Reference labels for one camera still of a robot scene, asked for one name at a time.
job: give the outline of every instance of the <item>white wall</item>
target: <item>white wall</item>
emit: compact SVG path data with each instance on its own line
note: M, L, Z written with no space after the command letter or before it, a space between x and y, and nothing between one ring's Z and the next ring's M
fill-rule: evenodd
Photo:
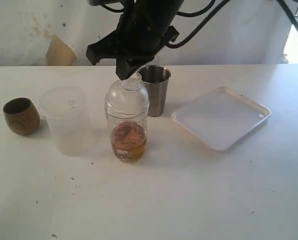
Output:
M194 12L208 2L185 0L181 10ZM296 3L287 2L295 12ZM72 48L77 56L75 65L89 65L86 46L114 30L118 18L119 14L89 6L86 0L0 0L0 66L46 65L51 35ZM180 32L179 41L203 18L177 16L173 25ZM187 45L163 49L154 62L278 63L289 30L290 23L275 0L232 0ZM115 61L100 64L114 65Z

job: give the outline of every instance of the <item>wooden cup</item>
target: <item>wooden cup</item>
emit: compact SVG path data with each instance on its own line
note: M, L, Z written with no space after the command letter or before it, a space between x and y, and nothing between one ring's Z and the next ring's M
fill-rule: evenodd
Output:
M20 135L33 133L40 126L40 116L32 101L20 97L3 107L4 117L12 132Z

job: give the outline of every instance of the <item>amber liquid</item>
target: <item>amber liquid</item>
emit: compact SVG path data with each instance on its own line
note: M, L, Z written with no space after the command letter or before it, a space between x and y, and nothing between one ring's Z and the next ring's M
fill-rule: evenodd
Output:
M123 122L113 129L111 145L118 159L126 163L135 163L145 151L145 131L135 122Z

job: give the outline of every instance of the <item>shaker lid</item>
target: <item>shaker lid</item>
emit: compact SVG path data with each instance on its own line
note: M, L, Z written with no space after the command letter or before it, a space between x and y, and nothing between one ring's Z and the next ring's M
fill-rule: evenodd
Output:
M134 74L126 80L114 82L105 96L105 109L115 117L143 113L149 107L149 97L141 82L141 75Z

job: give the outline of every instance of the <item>glass shaker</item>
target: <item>glass shaker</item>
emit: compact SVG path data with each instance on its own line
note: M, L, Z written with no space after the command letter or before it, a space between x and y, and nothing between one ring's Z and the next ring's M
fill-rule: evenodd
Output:
M145 151L148 109L148 92L138 73L114 82L105 96L112 149L123 162L137 162Z

